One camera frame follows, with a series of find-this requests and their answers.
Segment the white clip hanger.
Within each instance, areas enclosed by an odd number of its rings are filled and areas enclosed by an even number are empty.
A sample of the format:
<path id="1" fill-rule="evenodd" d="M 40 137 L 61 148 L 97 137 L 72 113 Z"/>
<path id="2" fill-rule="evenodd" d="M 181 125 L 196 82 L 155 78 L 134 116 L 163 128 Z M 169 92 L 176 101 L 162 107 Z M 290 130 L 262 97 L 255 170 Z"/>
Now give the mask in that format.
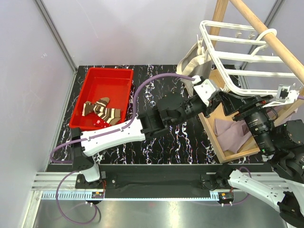
<path id="1" fill-rule="evenodd" d="M 277 35 L 277 30 L 270 28 L 265 32 L 262 32 L 256 39 L 244 39 L 244 38 L 233 38 L 219 35 L 212 35 L 208 32 L 207 27 L 215 28 L 224 28 L 224 29 L 233 29 L 233 30 L 243 30 L 255 32 L 256 30 L 252 26 L 248 25 L 239 25 L 231 24 L 225 22 L 215 22 L 211 20 L 203 20 L 200 25 L 200 31 L 202 34 L 202 40 L 206 44 L 207 55 L 211 57 L 215 65 L 219 68 L 220 75 L 226 83 L 224 91 L 230 90 L 231 92 L 240 95 L 240 96 L 255 96 L 255 95 L 272 95 L 274 96 L 276 90 L 271 89 L 241 89 L 234 85 L 231 81 L 231 75 L 238 76 L 257 76 L 257 77 L 271 77 L 271 78 L 296 78 L 294 73 L 283 73 L 283 72 L 265 72 L 265 71 L 248 71 L 248 70 L 230 70 L 226 69 L 222 63 L 223 60 L 232 60 L 238 62 L 247 62 L 247 63 L 265 63 L 265 64 L 282 64 L 283 61 L 279 56 L 266 56 L 259 55 L 259 51 L 266 49 L 269 45 L 264 40 L 263 36 L 267 33 L 274 33 Z M 213 41 L 224 42 L 227 44 L 234 45 L 254 45 L 256 48 L 251 54 L 241 54 L 235 51 L 225 52 L 218 51 L 214 48 L 212 44 Z"/>

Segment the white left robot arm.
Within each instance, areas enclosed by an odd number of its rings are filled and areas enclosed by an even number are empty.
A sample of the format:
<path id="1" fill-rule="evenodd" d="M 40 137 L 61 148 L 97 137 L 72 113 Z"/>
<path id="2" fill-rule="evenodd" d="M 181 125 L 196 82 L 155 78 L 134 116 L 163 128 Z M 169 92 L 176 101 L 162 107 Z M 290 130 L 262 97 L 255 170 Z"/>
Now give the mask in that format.
<path id="1" fill-rule="evenodd" d="M 73 145 L 73 170 L 79 171 L 90 187 L 98 188 L 103 177 L 93 159 L 95 154 L 121 144 L 163 136 L 169 132 L 170 127 L 184 123 L 198 114 L 208 117 L 219 104 L 218 94 L 195 94 L 183 98 L 180 94 L 168 93 L 152 109 L 139 114 L 132 121 L 95 132 L 83 132 Z"/>

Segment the brown striped sock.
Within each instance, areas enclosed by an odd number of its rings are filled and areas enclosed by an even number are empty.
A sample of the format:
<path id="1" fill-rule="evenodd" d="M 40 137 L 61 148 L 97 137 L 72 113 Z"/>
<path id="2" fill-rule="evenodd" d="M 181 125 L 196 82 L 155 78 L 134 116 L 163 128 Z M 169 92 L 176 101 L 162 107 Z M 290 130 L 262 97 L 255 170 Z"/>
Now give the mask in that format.
<path id="1" fill-rule="evenodd" d="M 102 107 L 99 111 L 95 111 L 95 113 L 109 125 L 116 125 L 121 120 L 120 109 Z"/>
<path id="2" fill-rule="evenodd" d="M 87 116 L 92 112 L 94 112 L 95 114 L 104 113 L 109 101 L 110 101 L 109 97 L 100 98 L 95 103 L 86 101 L 83 104 L 82 116 Z"/>

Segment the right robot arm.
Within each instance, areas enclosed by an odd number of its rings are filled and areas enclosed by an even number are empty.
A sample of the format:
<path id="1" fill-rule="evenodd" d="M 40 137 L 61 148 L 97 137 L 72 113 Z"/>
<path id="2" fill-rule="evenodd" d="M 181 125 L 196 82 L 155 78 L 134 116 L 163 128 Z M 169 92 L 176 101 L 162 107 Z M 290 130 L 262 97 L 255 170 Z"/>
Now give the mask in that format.
<path id="1" fill-rule="evenodd" d="M 280 217 L 296 228 L 304 226 L 304 123 L 291 120 L 275 126 L 267 114 L 272 95 L 240 96 L 219 92 L 224 114 L 233 121 L 245 121 L 260 152 L 271 156 L 267 162 L 285 180 L 289 190 L 275 191 L 241 171 L 223 164 L 214 175 L 220 188 L 228 186 L 247 192 L 279 212 Z"/>

